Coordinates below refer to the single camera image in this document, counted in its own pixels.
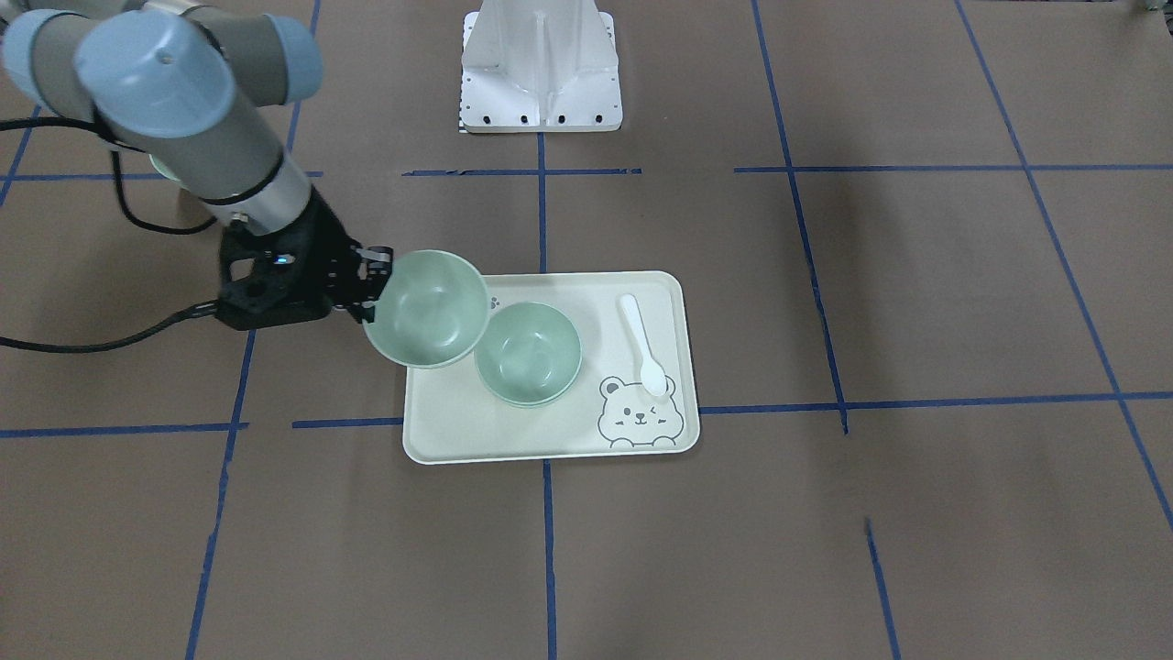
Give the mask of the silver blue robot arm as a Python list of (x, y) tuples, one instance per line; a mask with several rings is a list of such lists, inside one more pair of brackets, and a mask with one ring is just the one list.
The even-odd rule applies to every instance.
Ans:
[(362, 247), (260, 115), (323, 86), (296, 18), (189, 1), (16, 1), (4, 67), (55, 116), (148, 154), (223, 227), (216, 317), (235, 329), (377, 318), (392, 251)]

